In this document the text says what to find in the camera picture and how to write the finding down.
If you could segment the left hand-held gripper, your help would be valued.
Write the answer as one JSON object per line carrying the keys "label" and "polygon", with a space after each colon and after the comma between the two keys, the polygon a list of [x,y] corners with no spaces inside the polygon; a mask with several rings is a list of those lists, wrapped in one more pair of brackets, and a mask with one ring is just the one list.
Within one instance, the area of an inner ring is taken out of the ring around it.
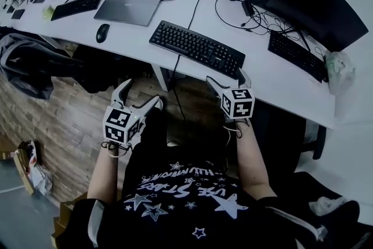
{"label": "left hand-held gripper", "polygon": [[105,139],[120,145],[127,145],[139,132],[143,119],[160,100],[153,96],[141,106],[125,107],[133,79],[122,82],[112,93],[112,104],[107,107],[103,119]]}

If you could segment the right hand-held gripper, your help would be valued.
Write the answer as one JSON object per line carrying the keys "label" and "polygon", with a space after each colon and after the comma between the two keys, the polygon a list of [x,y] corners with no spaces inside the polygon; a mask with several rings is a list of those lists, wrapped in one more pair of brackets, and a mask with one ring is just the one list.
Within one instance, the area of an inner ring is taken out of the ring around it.
{"label": "right hand-held gripper", "polygon": [[237,71],[239,89],[223,86],[211,76],[206,77],[208,87],[215,96],[220,98],[220,108],[226,122],[246,120],[252,117],[255,97],[251,89],[251,80],[246,72],[239,68]]}

